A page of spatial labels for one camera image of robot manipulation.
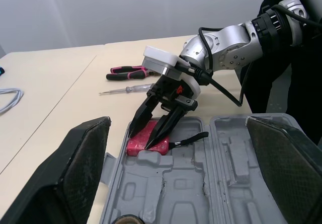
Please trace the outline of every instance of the gray plastic tool case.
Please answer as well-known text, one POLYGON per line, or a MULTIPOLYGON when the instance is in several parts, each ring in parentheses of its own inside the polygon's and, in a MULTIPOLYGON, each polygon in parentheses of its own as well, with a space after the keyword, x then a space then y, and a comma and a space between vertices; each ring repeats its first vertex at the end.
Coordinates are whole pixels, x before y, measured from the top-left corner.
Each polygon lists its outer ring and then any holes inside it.
MULTIPOLYGON (((253 115, 300 129, 286 114, 253 115)), ((126 132, 119 158, 105 158, 101 181, 109 185, 109 194, 100 223, 125 214, 146 224, 286 223, 263 180, 247 116, 214 117, 210 126, 185 117, 171 142, 202 131, 209 131, 209 137, 165 156, 150 151, 127 156, 126 132)))

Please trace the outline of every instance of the black cloth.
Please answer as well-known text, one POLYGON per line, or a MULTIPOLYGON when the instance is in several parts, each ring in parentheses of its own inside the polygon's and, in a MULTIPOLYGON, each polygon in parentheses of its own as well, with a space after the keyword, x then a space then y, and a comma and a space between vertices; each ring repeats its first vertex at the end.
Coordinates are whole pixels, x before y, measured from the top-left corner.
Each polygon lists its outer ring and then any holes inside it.
MULTIPOLYGON (((273 6, 282 0, 264 0, 273 6)), ((322 37, 301 47, 288 47, 254 62, 245 87, 245 95, 253 113, 266 112, 272 83, 291 64, 291 86, 287 111, 306 135, 318 144, 322 136, 322 37)), ((241 71, 241 82, 248 66, 241 71)))

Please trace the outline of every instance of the pink box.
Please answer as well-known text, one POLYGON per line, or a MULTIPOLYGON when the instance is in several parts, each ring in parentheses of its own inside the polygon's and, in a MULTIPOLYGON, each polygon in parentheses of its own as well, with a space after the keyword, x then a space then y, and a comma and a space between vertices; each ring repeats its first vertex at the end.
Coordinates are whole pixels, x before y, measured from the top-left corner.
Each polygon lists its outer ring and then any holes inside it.
MULTIPOLYGON (((139 132, 135 137, 130 138, 127 143, 126 153, 129 156, 137 156, 141 150, 144 150, 150 134, 155 127, 157 121, 150 121, 145 128, 139 132)), ((169 150, 169 137, 165 137, 157 145, 149 149, 149 151, 157 151, 161 155, 165 155, 169 150)))

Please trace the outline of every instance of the table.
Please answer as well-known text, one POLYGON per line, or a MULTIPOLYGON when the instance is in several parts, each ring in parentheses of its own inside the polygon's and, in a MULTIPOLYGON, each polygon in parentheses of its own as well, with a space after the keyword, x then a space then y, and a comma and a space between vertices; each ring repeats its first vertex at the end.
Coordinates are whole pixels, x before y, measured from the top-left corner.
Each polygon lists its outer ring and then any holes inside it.
MULTIPOLYGON (((105 74, 111 67, 140 65, 143 60, 142 54, 146 45, 179 54, 183 43, 188 38, 190 36, 111 43, 100 47, 98 51, 93 49, 93 54, 96 55, 95 59, 89 62, 85 70, 79 74, 76 81, 69 82, 68 90, 63 94, 59 102, 52 103, 54 105, 53 109, 43 117, 43 121, 37 127, 36 131, 33 132, 24 146, 11 160, 10 164, 0 174, 0 196, 2 197, 0 216, 5 213, 14 201, 38 165, 58 148, 68 131, 80 123, 101 116, 110 116, 112 126, 110 128, 106 150, 117 157, 128 123, 132 120, 136 109, 144 101, 146 94, 132 93, 129 95, 99 96, 98 92, 132 85, 154 83, 157 78, 150 77, 142 81, 130 82, 108 82, 105 80, 105 74)), ((43 54, 44 52, 35 52, 35 55, 38 55, 37 53, 43 54)), ((72 56, 66 56, 65 60, 73 61, 74 59, 72 56)), ((23 58, 18 59, 17 57, 16 61, 22 64, 23 58)), ((41 64, 40 61, 46 62, 47 58, 44 56, 41 59, 36 58, 34 61, 37 62, 34 63, 34 67, 36 67, 37 64, 41 64)), ((36 78, 37 72, 33 71, 33 75, 36 78)), ((34 77, 29 79, 30 86, 28 87, 20 86, 19 84, 15 86, 23 88, 27 93, 33 84, 37 84, 33 82, 34 77)), ((222 70, 216 72, 214 78, 235 96, 239 95, 240 84, 234 71, 222 70)), ((39 95, 35 96, 33 102, 36 103, 41 97, 39 95)), ((194 112, 189 112, 188 116, 199 116, 206 124, 215 115, 247 114, 251 112, 247 101, 244 101, 243 106, 239 108, 212 86, 202 87, 201 95, 197 101, 198 108, 194 112)), ((21 105, 20 107, 23 107, 25 104, 27 103, 21 101, 18 106, 21 105)), ((157 107, 153 112, 153 116, 160 117, 164 113, 160 107, 157 107)), ((12 118, 8 117, 6 121, 12 123, 17 119, 17 116, 12 118)), ((10 130, 4 124, 3 127, 6 131, 10 130)), ((0 151, 0 155, 0 157, 5 155, 4 151, 0 151)), ((99 222, 107 192, 108 187, 100 183, 88 223, 99 222)))

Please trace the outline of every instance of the pink-handled pliers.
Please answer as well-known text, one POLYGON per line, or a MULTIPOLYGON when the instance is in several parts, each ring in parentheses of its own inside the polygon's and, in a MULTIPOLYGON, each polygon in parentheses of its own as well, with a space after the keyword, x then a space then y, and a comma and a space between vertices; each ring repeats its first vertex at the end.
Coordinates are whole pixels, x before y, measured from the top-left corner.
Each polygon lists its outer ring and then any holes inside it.
POLYGON ((111 68, 111 73, 106 75, 110 81, 125 81, 131 79, 144 79, 148 76, 160 76, 143 66, 120 66, 111 68))

